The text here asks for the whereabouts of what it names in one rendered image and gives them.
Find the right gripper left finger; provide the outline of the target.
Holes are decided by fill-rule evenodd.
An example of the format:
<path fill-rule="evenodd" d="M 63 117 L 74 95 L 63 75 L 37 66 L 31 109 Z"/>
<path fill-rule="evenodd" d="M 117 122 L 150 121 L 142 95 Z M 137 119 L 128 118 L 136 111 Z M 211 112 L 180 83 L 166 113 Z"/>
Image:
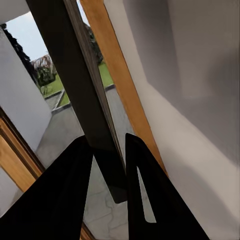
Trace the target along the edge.
<path fill-rule="evenodd" d="M 75 139 L 0 218 L 0 240 L 80 240 L 93 155 Z"/>

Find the poster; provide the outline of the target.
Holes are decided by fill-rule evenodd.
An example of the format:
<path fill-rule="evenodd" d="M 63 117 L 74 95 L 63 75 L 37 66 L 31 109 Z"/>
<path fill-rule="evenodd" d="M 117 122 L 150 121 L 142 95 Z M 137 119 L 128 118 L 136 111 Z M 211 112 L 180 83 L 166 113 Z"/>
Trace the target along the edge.
<path fill-rule="evenodd" d="M 126 166 L 77 1 L 26 3 L 114 202 L 127 201 Z"/>

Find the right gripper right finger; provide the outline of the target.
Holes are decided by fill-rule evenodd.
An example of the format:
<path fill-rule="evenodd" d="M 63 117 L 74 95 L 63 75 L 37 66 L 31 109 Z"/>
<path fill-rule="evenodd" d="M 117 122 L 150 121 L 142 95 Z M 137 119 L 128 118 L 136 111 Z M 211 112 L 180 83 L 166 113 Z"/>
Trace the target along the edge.
<path fill-rule="evenodd" d="M 139 167 L 156 223 L 145 220 Z M 126 133 L 129 240 L 210 240 L 145 142 Z"/>

